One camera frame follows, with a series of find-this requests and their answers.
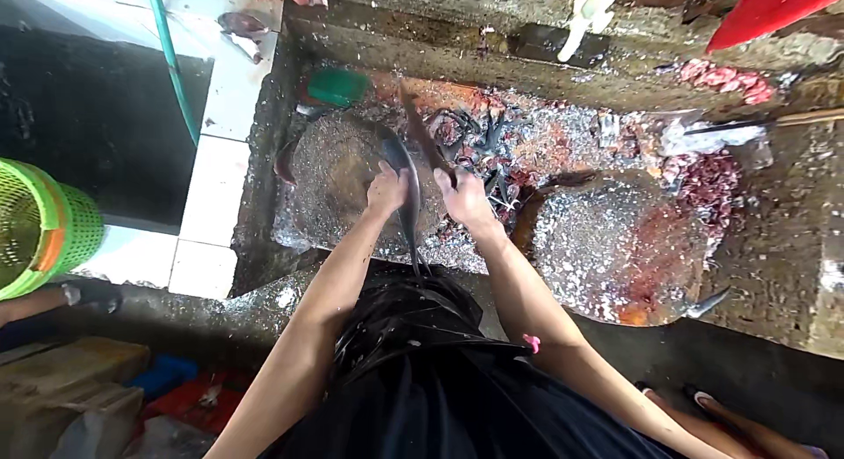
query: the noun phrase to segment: fish fin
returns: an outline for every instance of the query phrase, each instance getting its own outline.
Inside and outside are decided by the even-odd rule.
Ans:
[[[723,288],[721,291],[718,291],[712,296],[698,302],[697,304],[691,306],[689,310],[686,311],[685,316],[691,317],[692,319],[697,319],[701,317],[704,313],[709,312],[710,309],[715,307],[721,301],[726,299],[729,296],[731,286],[727,286]]]
[[[414,274],[416,275],[416,279],[420,282],[422,281],[422,273],[419,272],[419,251],[416,248],[416,243],[410,246],[410,264],[414,268]]]
[[[422,263],[423,265],[425,265],[425,270],[428,271],[428,276],[434,277],[434,272],[430,270],[430,266],[428,266],[428,261],[425,259],[425,257],[422,256],[422,254],[419,253],[419,251],[416,252],[416,255],[417,255],[419,262]]]

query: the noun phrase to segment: grime-covered wall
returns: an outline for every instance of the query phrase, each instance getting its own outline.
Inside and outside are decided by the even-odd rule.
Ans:
[[[795,112],[844,103],[828,80],[793,96]],[[844,358],[844,124],[776,129],[771,150],[772,166],[744,174],[744,223],[728,231],[705,289],[732,286],[732,297],[704,320]]]
[[[324,256],[317,249],[299,255],[295,249],[277,244],[271,238],[277,184],[283,184],[273,172],[273,163],[276,152],[286,140],[290,115],[298,99],[300,53],[293,36],[283,27],[273,69],[263,79],[256,102],[255,123],[247,140],[251,155],[231,244],[237,253],[231,296],[257,289]]]
[[[348,0],[409,14],[427,15],[449,22],[492,26],[512,34],[526,23],[564,26],[570,18],[568,0]],[[605,35],[619,51],[658,58],[698,57],[721,19],[704,14],[684,23],[684,2],[695,0],[618,0],[610,8],[615,16]],[[838,12],[830,6],[830,14]],[[837,33],[807,32],[797,26],[793,33],[774,34],[716,51],[712,58],[723,65],[752,69],[794,69],[834,63],[842,49]]]

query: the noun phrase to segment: person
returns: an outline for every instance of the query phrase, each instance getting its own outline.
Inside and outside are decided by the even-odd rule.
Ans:
[[[486,261],[514,342],[484,338],[477,303],[447,277],[366,279],[375,240],[407,194],[407,174],[379,166],[368,206],[206,458],[728,457],[589,345],[471,173],[458,168],[456,188],[439,169],[435,178]]]
[[[733,412],[716,401],[709,393],[686,384],[683,393],[703,415],[700,419],[674,409],[668,401],[643,382],[637,388],[679,425],[733,459],[829,459],[826,452],[812,445],[798,444],[782,434]]]
[[[122,303],[120,290],[99,279],[50,282],[23,296],[0,301],[0,329],[49,310],[91,303],[101,305],[104,312],[115,312]]]

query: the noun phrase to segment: foot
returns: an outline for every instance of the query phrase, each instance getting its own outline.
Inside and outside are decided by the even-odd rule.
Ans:
[[[713,398],[712,395],[706,393],[703,390],[698,389],[697,386],[691,385],[691,383],[683,385],[683,393],[686,395],[686,397],[691,399],[691,401],[694,401],[697,406],[703,408],[704,410],[711,409],[713,404],[718,404],[718,402],[715,401],[715,398]]]

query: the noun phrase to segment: fish tail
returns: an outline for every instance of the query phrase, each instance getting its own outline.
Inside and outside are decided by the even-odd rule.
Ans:
[[[416,243],[411,244],[410,246],[410,264],[414,268],[414,274],[416,275],[416,279],[421,281],[422,273],[419,271],[419,253],[416,249]]]

